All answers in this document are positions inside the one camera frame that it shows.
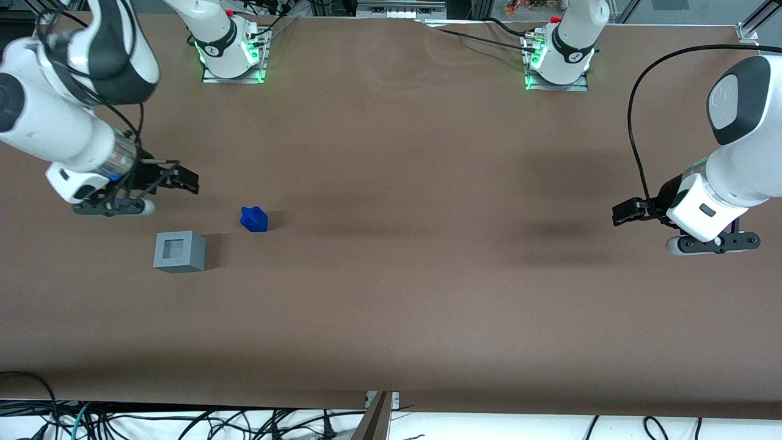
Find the wire bundle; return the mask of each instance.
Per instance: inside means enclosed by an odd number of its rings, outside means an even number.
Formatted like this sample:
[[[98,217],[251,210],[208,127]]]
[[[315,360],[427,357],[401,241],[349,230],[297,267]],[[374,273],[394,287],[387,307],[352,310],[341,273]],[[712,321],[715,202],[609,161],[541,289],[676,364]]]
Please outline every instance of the wire bundle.
[[[54,395],[54,391],[49,384],[40,376],[34,373],[28,373],[26,371],[2,371],[0,372],[0,378],[4,376],[18,376],[33,379],[44,386],[46,392],[49,395],[48,401],[38,400],[0,400],[0,416],[39,416],[44,421],[44,425],[33,437],[33,440],[43,439],[45,432],[54,427],[55,433],[53,438],[59,438],[59,430],[64,430],[71,440],[130,440],[120,433],[116,426],[112,425],[112,422],[119,419],[135,419],[135,420],[187,420],[190,424],[185,427],[182,433],[179,435],[178,440],[182,440],[190,430],[192,430],[197,424],[207,422],[210,425],[209,434],[206,436],[206,440],[212,440],[214,436],[226,429],[234,429],[241,431],[242,435],[249,440],[261,440],[265,435],[271,435],[273,440],[280,438],[281,436],[288,434],[291,431],[299,429],[307,429],[320,435],[324,440],[331,440],[334,438],[334,431],[331,429],[330,419],[332,417],[341,416],[355,416],[364,414],[364,411],[344,411],[341,413],[329,413],[326,410],[323,411],[323,416],[313,417],[309,420],[302,421],[298,424],[289,427],[280,427],[279,424],[288,416],[293,414],[295,409],[275,409],[271,417],[266,420],[260,427],[250,426],[247,412],[249,409],[239,410],[234,415],[228,418],[217,417],[214,414],[222,409],[208,409],[198,416],[165,416],[165,417],[148,417],[139,416],[135,414],[117,414],[111,413],[106,410],[106,404],[96,402],[64,402],[58,401]],[[236,419],[242,417],[245,421],[245,426],[237,424]],[[73,419],[72,423],[67,423],[64,419]],[[308,425],[324,421],[324,432],[317,432]],[[86,434],[81,437],[77,436],[79,429],[83,430]]]

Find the metal frame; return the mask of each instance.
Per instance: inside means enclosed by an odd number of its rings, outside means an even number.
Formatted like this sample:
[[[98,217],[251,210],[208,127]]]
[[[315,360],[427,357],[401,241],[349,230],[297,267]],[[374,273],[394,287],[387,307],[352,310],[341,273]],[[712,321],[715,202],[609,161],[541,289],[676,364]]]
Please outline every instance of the metal frame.
[[[386,440],[391,423],[391,409],[399,405],[399,397],[393,391],[377,391],[371,404],[350,440]]]
[[[782,0],[765,0],[744,20],[736,24],[736,36],[742,43],[756,43],[758,29],[782,8]]]
[[[627,20],[630,19],[630,16],[633,15],[636,8],[640,4],[641,0],[630,0],[630,2],[627,3],[627,6],[625,6],[625,9],[622,11],[622,13],[619,14],[619,17],[614,21],[614,23],[627,23]],[[616,0],[612,0],[612,6],[614,9],[613,11],[616,11],[618,8],[618,5],[616,4]]]

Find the gray square box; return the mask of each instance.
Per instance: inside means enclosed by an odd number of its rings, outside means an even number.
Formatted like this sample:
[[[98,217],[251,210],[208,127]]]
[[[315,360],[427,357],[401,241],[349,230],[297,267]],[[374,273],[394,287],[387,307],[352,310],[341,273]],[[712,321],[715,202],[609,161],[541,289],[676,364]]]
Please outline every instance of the gray square box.
[[[206,262],[206,239],[193,231],[159,233],[152,266],[168,273],[200,272]]]

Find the mounting plate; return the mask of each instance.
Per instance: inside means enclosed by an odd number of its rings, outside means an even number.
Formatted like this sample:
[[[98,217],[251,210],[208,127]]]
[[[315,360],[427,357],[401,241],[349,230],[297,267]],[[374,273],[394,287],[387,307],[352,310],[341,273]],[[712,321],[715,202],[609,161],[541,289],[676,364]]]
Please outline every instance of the mounting plate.
[[[545,42],[545,33],[542,27],[536,28],[519,37],[522,47],[530,47],[540,51],[541,45]],[[534,70],[530,64],[534,57],[539,56],[540,52],[522,52],[522,61],[524,63],[524,85],[527,90],[556,90],[559,92],[586,92],[588,90],[587,75],[581,74],[576,82],[568,85],[553,84],[543,79],[542,76]]]
[[[257,51],[258,63],[250,67],[243,75],[236,78],[220,78],[204,66],[201,82],[207,84],[263,84],[266,81],[266,69],[269,64],[271,37],[271,32],[264,32],[253,40],[256,43],[260,43],[260,46],[251,52],[255,53]]]
[[[377,391],[367,391],[367,396],[364,398],[364,408],[369,408],[369,406],[372,404],[372,400],[375,399],[377,394]],[[393,391],[391,393],[391,397],[393,399],[391,409],[399,409],[399,392]]]

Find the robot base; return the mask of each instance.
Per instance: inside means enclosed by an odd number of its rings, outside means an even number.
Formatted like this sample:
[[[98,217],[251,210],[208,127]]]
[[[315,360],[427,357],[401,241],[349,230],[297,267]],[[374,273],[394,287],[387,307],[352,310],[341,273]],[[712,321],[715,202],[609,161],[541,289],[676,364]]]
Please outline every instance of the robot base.
[[[538,27],[532,32],[527,32],[523,37],[519,38],[522,47],[531,47],[535,50],[540,49],[540,45],[544,40],[545,34],[542,27]],[[553,84],[543,79],[543,77],[530,66],[533,58],[538,55],[538,52],[522,52],[524,85],[527,90],[557,90],[560,92],[586,92],[588,90],[586,74],[581,74],[576,82],[568,85]]]
[[[204,66],[201,82],[207,84],[263,84],[266,81],[266,68],[269,63],[271,32],[265,32],[259,36],[256,43],[260,44],[257,49],[258,63],[250,67],[244,74],[236,78],[220,78]]]

